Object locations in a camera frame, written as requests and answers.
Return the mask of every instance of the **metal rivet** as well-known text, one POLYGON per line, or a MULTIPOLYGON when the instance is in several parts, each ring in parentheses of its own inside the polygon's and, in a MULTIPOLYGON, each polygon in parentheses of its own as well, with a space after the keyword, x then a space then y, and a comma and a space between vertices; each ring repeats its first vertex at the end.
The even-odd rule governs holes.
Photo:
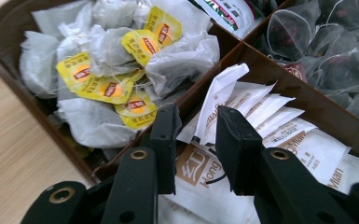
POLYGON ((282 151, 282 150, 272 150, 270 152, 271 156, 275 159, 281 160, 281 161, 286 161, 289 160, 289 154, 287 154, 287 152, 282 151))
POLYGON ((51 203, 64 203, 71 199, 75 195, 75 190, 70 187, 65 187, 61 189, 57 189, 48 198, 51 203), (65 193, 65 196, 60 197, 60 193, 65 193))
POLYGON ((131 154, 131 158, 133 158, 135 160, 142 160, 146 157, 147 157, 147 152, 144 150, 136 150, 136 151, 133 151, 131 154))

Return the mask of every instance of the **table surface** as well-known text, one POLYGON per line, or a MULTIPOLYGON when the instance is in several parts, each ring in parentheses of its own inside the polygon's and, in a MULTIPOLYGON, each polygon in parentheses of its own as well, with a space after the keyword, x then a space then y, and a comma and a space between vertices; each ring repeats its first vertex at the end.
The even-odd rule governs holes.
POLYGON ((20 223, 44 189, 64 180, 90 186, 0 79, 0 224, 20 223))

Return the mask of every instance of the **brown box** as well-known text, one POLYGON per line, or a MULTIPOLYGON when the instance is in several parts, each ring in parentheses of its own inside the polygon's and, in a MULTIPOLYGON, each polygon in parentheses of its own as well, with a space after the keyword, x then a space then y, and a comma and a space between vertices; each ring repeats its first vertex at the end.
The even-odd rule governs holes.
MULTIPOLYGON (((98 149, 89 152, 75 143, 67 126, 58 129, 48 120, 48 115, 57 108, 56 101, 34 97, 21 82, 19 72, 20 43, 25 39, 23 33, 24 31, 38 31, 30 12, 56 7, 67 2, 70 0, 10 0, 0 7, 0 78, 21 99, 77 169, 89 181, 98 183, 116 172, 120 155, 126 149, 139 144, 142 134, 112 160, 107 160, 98 149)), ((289 0, 284 2, 282 7, 291 4, 292 1, 289 0)), ((219 25, 214 24, 209 33, 216 35, 219 40, 221 60, 176 102, 184 123, 200 109, 203 96, 217 74, 235 63, 247 63, 250 73, 242 78, 243 81, 266 84, 278 80, 274 92, 296 97, 297 99, 289 105, 305 110, 306 113, 302 115, 303 119, 312 122, 321 130, 352 147, 352 153, 359 156, 359 119, 306 83, 293 77, 251 46, 267 28, 268 20, 269 18, 263 21, 243 40, 237 39, 219 25)))

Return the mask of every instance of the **red lipton logo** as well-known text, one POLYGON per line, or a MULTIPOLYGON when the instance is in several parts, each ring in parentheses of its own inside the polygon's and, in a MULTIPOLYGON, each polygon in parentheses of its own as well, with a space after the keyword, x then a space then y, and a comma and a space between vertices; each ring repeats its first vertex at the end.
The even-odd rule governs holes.
POLYGON ((150 43, 149 39, 143 38, 143 40, 144 40, 147 48, 150 50, 150 52, 156 53, 156 50, 153 48, 153 45, 152 45, 152 43, 150 43))
POLYGON ((83 69, 81 70, 80 72, 76 73, 74 75, 74 78, 75 79, 81 79, 83 77, 87 77, 89 74, 91 73, 90 69, 89 68, 86 68, 86 69, 83 69))
POLYGON ((106 91, 104 93, 104 96, 111 97, 113 95, 113 93, 115 93, 115 91, 116 91, 116 86, 117 86, 116 83, 113 83, 113 82, 109 83, 109 85, 107 86, 106 91))
POLYGON ((129 110, 132 110, 132 109, 137 109, 137 108, 141 108, 142 106, 145 106, 145 102, 144 101, 131 101, 129 102, 128 104, 126 104, 126 107, 129 109, 129 110))
POLYGON ((169 30, 170 27, 164 23, 164 25, 161 28, 161 31, 159 32, 159 43, 162 44, 162 42, 164 42, 165 38, 167 38, 167 34, 169 30))

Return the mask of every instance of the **yellow tag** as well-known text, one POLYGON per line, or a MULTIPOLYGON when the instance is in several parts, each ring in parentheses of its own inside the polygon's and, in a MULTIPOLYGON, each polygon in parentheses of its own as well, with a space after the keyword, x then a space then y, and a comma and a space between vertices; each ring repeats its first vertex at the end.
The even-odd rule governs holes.
POLYGON ((114 105, 123 123, 132 129, 142 129, 153 123, 157 106, 150 101, 144 91, 134 91, 124 105, 114 105))
POLYGON ((126 33, 121 39, 121 45, 143 67, 152 55, 160 50, 159 42, 149 30, 133 30, 126 33))
POLYGON ((145 26, 155 34, 162 47, 171 45, 179 40, 182 34, 182 24, 159 7, 152 7, 145 26))
POLYGON ((133 81, 129 77, 96 77, 91 74, 81 89, 80 97, 110 104, 125 104, 131 95, 133 81))
POLYGON ((69 90, 76 93, 81 88, 80 84, 90 75, 90 56, 83 51, 60 61, 56 68, 69 90))

